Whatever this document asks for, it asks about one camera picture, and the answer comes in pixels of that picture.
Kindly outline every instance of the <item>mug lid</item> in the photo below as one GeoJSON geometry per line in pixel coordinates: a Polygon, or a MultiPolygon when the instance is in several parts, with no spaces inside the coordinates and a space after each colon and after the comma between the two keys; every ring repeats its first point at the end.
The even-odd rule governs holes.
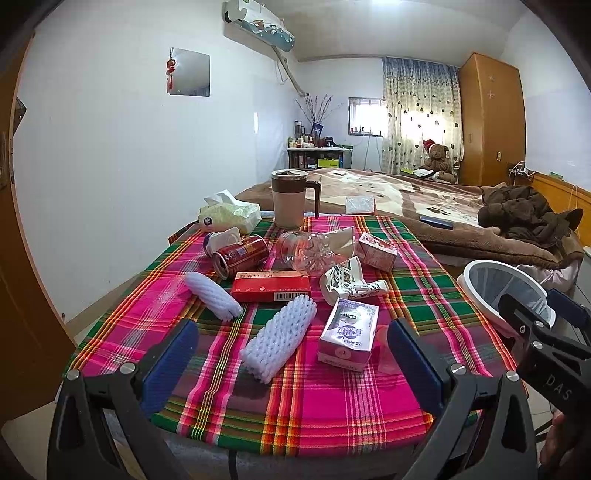
{"type": "Polygon", "coordinates": [[[283,170],[275,170],[271,173],[271,178],[275,180],[301,180],[308,176],[308,173],[303,170],[295,170],[293,168],[286,168],[283,170]]]}

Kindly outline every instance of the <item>smartphone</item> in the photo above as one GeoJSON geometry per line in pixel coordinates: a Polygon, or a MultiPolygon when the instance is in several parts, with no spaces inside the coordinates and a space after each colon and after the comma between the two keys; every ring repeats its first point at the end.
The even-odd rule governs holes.
{"type": "Polygon", "coordinates": [[[426,223],[427,225],[431,225],[435,228],[444,228],[445,230],[453,230],[453,223],[451,223],[447,220],[442,220],[440,218],[434,218],[434,217],[428,217],[428,216],[424,216],[424,215],[421,215],[419,217],[419,220],[421,220],[423,223],[426,223]]]}

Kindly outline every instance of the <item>travel mug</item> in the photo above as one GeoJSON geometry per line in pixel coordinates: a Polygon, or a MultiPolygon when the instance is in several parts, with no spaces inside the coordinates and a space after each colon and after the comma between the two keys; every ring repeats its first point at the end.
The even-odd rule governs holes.
{"type": "Polygon", "coordinates": [[[271,174],[275,224],[286,229],[298,229],[304,223],[306,189],[314,189],[316,218],[320,209],[320,182],[308,180],[303,170],[275,170],[271,174]]]}

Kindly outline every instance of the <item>air conditioner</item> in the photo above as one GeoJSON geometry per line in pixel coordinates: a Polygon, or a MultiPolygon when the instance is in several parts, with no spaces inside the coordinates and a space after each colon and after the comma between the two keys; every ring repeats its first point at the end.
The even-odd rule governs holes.
{"type": "Polygon", "coordinates": [[[290,51],[296,38],[287,31],[283,22],[273,12],[254,0],[229,0],[224,2],[224,20],[239,25],[269,45],[290,51]]]}

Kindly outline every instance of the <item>patterned curtain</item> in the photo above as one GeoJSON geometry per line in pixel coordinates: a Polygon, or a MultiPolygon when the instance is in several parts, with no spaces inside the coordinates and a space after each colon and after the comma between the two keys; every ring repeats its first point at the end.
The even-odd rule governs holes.
{"type": "Polygon", "coordinates": [[[449,148],[457,178],[464,157],[457,68],[409,59],[384,58],[382,62],[388,102],[382,171],[416,170],[428,158],[423,140],[431,139],[449,148]]]}

